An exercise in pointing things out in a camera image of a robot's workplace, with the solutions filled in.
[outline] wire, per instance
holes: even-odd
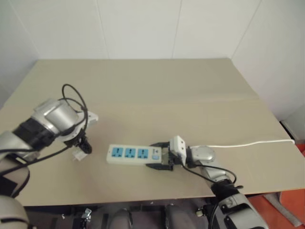
[[[79,98],[81,99],[82,106],[83,106],[83,109],[82,109],[82,110],[84,111],[84,117],[85,117],[84,131],[86,131],[87,126],[88,126],[88,109],[87,109],[87,105],[86,105],[86,103],[85,103],[85,101],[84,101],[84,99],[83,99],[81,93],[80,93],[75,87],[73,87],[71,84],[65,83],[65,84],[62,86],[62,88],[61,88],[61,93],[62,93],[62,98],[68,103],[69,106],[71,106],[71,105],[70,105],[70,103],[68,102],[68,100],[74,101],[74,102],[76,102],[77,104],[79,104],[79,102],[77,102],[77,101],[74,100],[74,99],[70,99],[70,98],[67,98],[67,97],[66,97],[66,95],[65,95],[65,87],[71,88],[71,89],[79,96]]]
[[[214,208],[213,208],[212,213],[211,213],[211,218],[210,218],[210,221],[209,221],[209,229],[213,228],[213,223],[214,223],[217,207],[218,207],[218,203],[215,203]]]
[[[256,141],[256,142],[251,142],[251,143],[246,143],[246,144],[240,144],[240,145],[231,145],[231,146],[209,146],[206,145],[208,147],[211,148],[235,148],[235,147],[245,147],[245,146],[252,146],[252,145],[256,145],[256,144],[261,144],[261,143],[276,143],[276,142],[292,142],[293,144],[295,143],[295,141],[293,139],[280,139],[280,140],[266,140],[266,141]],[[199,148],[202,147],[201,146],[192,146],[192,148]]]
[[[213,183],[213,184],[216,184],[216,183],[217,183],[216,181],[213,181],[213,180],[211,180],[211,179],[209,179],[209,178],[207,178],[207,177],[205,177],[205,176],[203,176],[203,175],[201,175],[201,174],[199,174],[199,173],[196,173],[196,172],[194,172],[194,171],[188,169],[188,168],[185,167],[183,164],[181,164],[181,165],[182,165],[182,168],[184,168],[186,171],[188,171],[188,172],[190,172],[190,173],[193,173],[194,175],[197,175],[197,176],[199,176],[199,177],[201,177],[201,178],[203,178],[203,179],[205,179],[205,180],[207,180],[207,181],[210,181],[210,182]]]
[[[73,125],[73,128],[76,127],[76,126],[78,126],[79,124],[81,124],[83,121],[86,120],[85,110],[87,110],[87,108],[85,108],[80,102],[78,102],[78,101],[75,100],[75,99],[71,99],[71,98],[61,98],[61,99],[59,99],[59,100],[65,100],[66,102],[68,102],[67,100],[71,100],[71,101],[75,102],[76,104],[78,104],[78,105],[81,107],[81,109],[83,110],[83,112],[84,112],[84,118],[83,118],[81,121],[79,121],[77,124]]]
[[[35,149],[0,149],[0,154],[16,152],[35,152]]]
[[[237,175],[234,172],[232,172],[231,170],[229,170],[229,169],[221,168],[221,167],[215,167],[215,166],[207,166],[207,165],[196,165],[196,167],[215,168],[215,169],[226,171],[226,172],[232,174],[232,176],[234,177],[233,184],[235,184],[236,181],[237,181]]]
[[[35,163],[38,163],[38,162],[40,162],[40,161],[49,159],[49,158],[51,158],[51,157],[53,157],[53,156],[56,156],[56,155],[58,155],[58,154],[60,154],[60,153],[62,153],[62,152],[64,152],[64,151],[66,151],[66,150],[69,149],[70,147],[71,147],[71,146],[67,146],[67,147],[65,147],[65,148],[63,148],[63,149],[61,149],[61,150],[59,150],[59,151],[57,151],[57,152],[55,152],[55,153],[53,153],[53,154],[50,154],[50,155],[48,155],[48,156],[44,156],[44,157],[39,158],[39,159],[37,159],[37,160],[35,160],[35,161],[30,161],[30,162],[27,162],[27,163],[25,163],[25,164],[16,166],[16,167],[14,167],[14,168],[7,169],[7,170],[5,170],[5,171],[3,171],[3,172],[0,172],[0,177],[6,175],[6,174],[8,174],[8,173],[14,172],[14,171],[16,171],[16,170],[18,170],[18,169],[21,169],[21,168],[30,166],[30,165],[32,165],[32,164],[35,164]]]

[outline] white plug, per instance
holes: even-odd
[[[81,149],[76,148],[73,152],[73,161],[78,160],[81,161],[83,160],[86,156],[88,156],[88,154],[84,153]]]
[[[185,166],[186,161],[186,145],[185,141],[180,137],[176,136],[170,140],[170,151],[179,156],[182,160],[183,165]]]

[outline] tabletop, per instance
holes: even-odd
[[[99,121],[87,130],[93,153],[71,150],[30,166],[17,199],[24,206],[70,205],[212,196],[200,177],[175,166],[109,165],[109,144],[150,145],[180,135],[189,146],[289,139],[229,59],[40,60],[0,110],[0,131],[13,130],[38,104],[70,83]],[[63,148],[55,141],[45,156]],[[220,164],[245,194],[305,187],[305,161],[289,142],[216,148]]]

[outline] black cable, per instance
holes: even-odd
[[[215,203],[214,208],[211,212],[211,218],[210,218],[210,221],[209,221],[209,229],[213,228],[213,223],[214,223],[214,218],[215,218],[215,215],[216,215],[217,207],[218,207],[218,203]]]
[[[216,184],[216,183],[217,183],[216,181],[213,181],[213,180],[211,180],[211,179],[209,179],[209,178],[207,178],[207,177],[205,177],[205,176],[203,176],[203,175],[201,175],[201,174],[199,174],[199,173],[196,173],[196,172],[194,172],[194,171],[188,169],[187,167],[185,167],[185,166],[183,165],[183,163],[181,163],[181,165],[182,165],[182,168],[184,168],[186,171],[188,171],[188,172],[190,172],[190,173],[193,173],[194,175],[197,175],[197,176],[199,176],[199,177],[201,177],[201,178],[203,178],[203,179],[205,179],[205,180],[207,180],[207,181],[210,181],[210,182],[212,182],[213,184]]]
[[[188,171],[188,172],[190,172],[190,173],[192,173],[192,174],[194,174],[194,175],[196,175],[196,176],[199,176],[199,177],[201,177],[201,178],[203,178],[203,179],[205,179],[205,180],[207,180],[207,181],[209,181],[209,182],[211,182],[211,183],[213,183],[213,184],[217,184],[218,182],[216,182],[216,181],[214,181],[214,180],[211,180],[211,179],[209,179],[209,178],[207,178],[207,177],[205,177],[205,176],[203,176],[203,175],[201,175],[201,174],[199,174],[199,173],[196,173],[196,172],[194,172],[194,171],[192,171],[192,170],[190,170],[190,169],[188,169],[187,167],[185,167],[184,165],[183,165],[183,163],[182,163],[182,161],[181,161],[181,165],[182,165],[182,168],[184,168],[186,171]],[[234,183],[232,183],[232,184],[228,184],[228,185],[225,185],[227,188],[233,188],[233,189],[241,189],[241,188],[243,188],[243,186],[241,186],[241,185],[239,185],[239,186],[234,186]]]
[[[81,99],[81,102],[82,102],[82,105],[84,107],[84,116],[85,116],[85,126],[84,126],[84,131],[86,131],[87,129],[87,125],[88,125],[88,109],[87,109],[87,105],[81,95],[81,93],[75,88],[73,87],[71,84],[68,84],[68,83],[65,83],[62,88],[61,88],[61,93],[62,93],[62,96],[63,96],[63,99],[69,104],[69,102],[67,101],[67,97],[65,96],[65,87],[69,87],[71,88],[78,96],[79,98]]]
[[[35,152],[35,149],[0,149],[0,154],[4,153],[16,153],[16,152]]]
[[[81,109],[84,111],[84,118],[81,120],[81,121],[79,121],[77,124],[75,124],[75,125],[73,125],[73,127],[72,128],[75,128],[75,127],[77,127],[79,124],[81,124],[83,121],[85,121],[86,119],[88,119],[88,116],[86,117],[86,115],[85,115],[85,111],[87,111],[87,108],[85,108],[80,102],[78,102],[77,100],[75,100],[75,99],[71,99],[71,98],[61,98],[61,99],[59,99],[59,100],[65,100],[66,102],[68,102],[67,100],[71,100],[71,101],[73,101],[73,102],[75,102],[76,104],[78,104],[80,107],[81,107]]]
[[[231,170],[229,170],[229,169],[221,168],[221,167],[215,167],[215,166],[207,166],[207,165],[196,165],[196,167],[215,168],[215,169],[226,171],[226,172],[232,174],[232,176],[234,177],[233,184],[235,184],[236,181],[237,181],[237,175],[234,172],[232,172]]]
[[[30,165],[32,165],[32,164],[35,164],[35,163],[38,163],[38,162],[40,162],[40,161],[49,159],[49,158],[51,158],[51,157],[53,157],[53,156],[56,156],[56,155],[58,155],[58,154],[60,154],[60,153],[62,153],[62,152],[64,152],[64,151],[66,151],[66,150],[69,149],[70,147],[71,147],[71,146],[67,146],[67,147],[65,147],[65,148],[63,148],[63,149],[61,149],[61,150],[59,150],[59,151],[57,151],[57,152],[55,152],[55,153],[53,153],[53,154],[50,154],[50,155],[48,155],[48,156],[44,156],[44,157],[39,158],[39,159],[37,159],[37,160],[30,161],[30,162],[27,162],[27,163],[25,163],[25,164],[16,166],[16,167],[14,167],[14,168],[7,169],[7,170],[5,170],[5,171],[3,171],[3,172],[0,172],[0,177],[6,175],[6,174],[8,174],[8,173],[14,172],[14,171],[16,171],[16,170],[18,170],[18,169],[21,169],[21,168],[30,166]]]

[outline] electrical outlet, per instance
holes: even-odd
[[[138,158],[148,158],[148,149],[138,149]]]
[[[134,158],[135,157],[135,148],[126,148],[125,157]]]
[[[115,147],[112,149],[112,157],[122,157],[122,155],[123,155],[122,147]]]
[[[109,164],[145,165],[162,162],[161,147],[110,145],[107,153]]]

